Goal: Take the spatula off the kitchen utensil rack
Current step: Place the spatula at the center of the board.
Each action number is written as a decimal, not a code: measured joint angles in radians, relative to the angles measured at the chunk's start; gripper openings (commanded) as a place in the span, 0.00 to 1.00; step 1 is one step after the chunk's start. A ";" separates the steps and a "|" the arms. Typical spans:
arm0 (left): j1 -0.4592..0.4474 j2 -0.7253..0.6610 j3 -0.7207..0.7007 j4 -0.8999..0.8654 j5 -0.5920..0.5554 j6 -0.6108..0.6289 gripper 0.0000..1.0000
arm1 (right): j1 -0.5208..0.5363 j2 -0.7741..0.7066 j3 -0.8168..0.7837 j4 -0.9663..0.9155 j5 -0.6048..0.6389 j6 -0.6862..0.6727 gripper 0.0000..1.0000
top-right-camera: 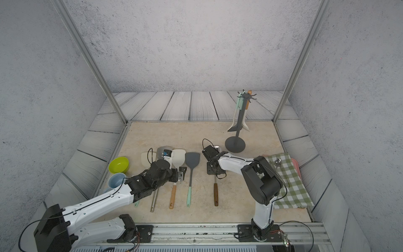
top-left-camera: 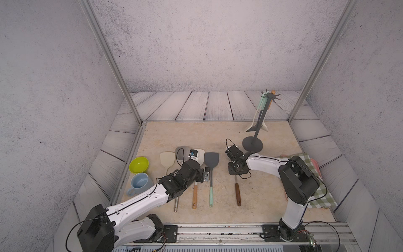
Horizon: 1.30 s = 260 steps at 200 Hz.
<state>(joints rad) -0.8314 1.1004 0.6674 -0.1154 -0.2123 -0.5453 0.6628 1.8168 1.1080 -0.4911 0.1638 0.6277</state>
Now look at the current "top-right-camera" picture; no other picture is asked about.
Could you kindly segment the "cream spatula light wood handle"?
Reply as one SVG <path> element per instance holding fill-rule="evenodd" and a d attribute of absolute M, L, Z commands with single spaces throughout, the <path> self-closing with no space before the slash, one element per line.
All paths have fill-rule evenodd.
<path fill-rule="evenodd" d="M 174 149 L 172 151 L 172 165 L 174 168 L 184 167 L 186 151 L 183 149 Z M 169 209 L 174 209 L 177 183 L 173 183 Z"/>

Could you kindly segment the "grey spatula mint handle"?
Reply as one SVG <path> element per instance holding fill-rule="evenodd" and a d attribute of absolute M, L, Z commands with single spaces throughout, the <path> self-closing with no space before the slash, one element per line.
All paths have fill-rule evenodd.
<path fill-rule="evenodd" d="M 191 206 L 193 171 L 199 165 L 199 161 L 200 161 L 200 153 L 188 152 L 185 154 L 185 163 L 188 166 L 188 168 L 190 168 L 190 179 L 189 179 L 189 187 L 186 202 L 186 206 L 188 208 L 190 208 Z"/>

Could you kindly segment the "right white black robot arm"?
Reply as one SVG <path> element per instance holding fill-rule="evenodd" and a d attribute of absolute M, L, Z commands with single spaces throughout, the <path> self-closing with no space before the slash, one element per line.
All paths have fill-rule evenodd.
<path fill-rule="evenodd" d="M 251 220 L 251 234 L 238 236 L 238 239 L 255 238 L 258 241 L 268 239 L 273 231 L 272 212 L 284 182 L 269 162 L 258 156 L 246 159 L 226 151 L 219 152 L 215 147 L 205 147 L 202 154 L 207 160 L 209 175 L 218 176 L 231 171 L 243 176 L 251 196 L 256 201 L 255 214 Z"/>

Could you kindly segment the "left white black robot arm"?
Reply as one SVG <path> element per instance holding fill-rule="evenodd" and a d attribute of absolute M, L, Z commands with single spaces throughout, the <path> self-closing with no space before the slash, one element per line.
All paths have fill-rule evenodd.
<path fill-rule="evenodd" d="M 178 182 L 185 172 L 184 167 L 171 168 L 168 161 L 157 160 L 149 169 L 125 178 L 117 188 L 104 194 L 71 206 L 55 204 L 49 207 L 34 230 L 37 251 L 70 252 L 102 240 L 130 242 L 137 236 L 130 215 L 99 223 L 94 220 L 150 196 L 167 182 Z"/>

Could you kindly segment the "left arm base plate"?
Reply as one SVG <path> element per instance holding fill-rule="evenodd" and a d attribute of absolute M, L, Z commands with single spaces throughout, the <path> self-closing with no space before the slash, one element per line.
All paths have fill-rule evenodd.
<path fill-rule="evenodd" d="M 139 225 L 136 227 L 125 227 L 124 232 L 116 239 L 107 239 L 107 243 L 150 243 L 152 238 L 153 225 Z"/>

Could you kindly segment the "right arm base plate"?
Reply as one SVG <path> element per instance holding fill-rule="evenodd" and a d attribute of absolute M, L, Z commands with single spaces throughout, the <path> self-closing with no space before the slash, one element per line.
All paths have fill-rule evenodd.
<path fill-rule="evenodd" d="M 278 225 L 269 225 L 261 229 L 255 225 L 240 224 L 237 226 L 234 238 L 240 242 L 279 243 L 284 241 Z"/>

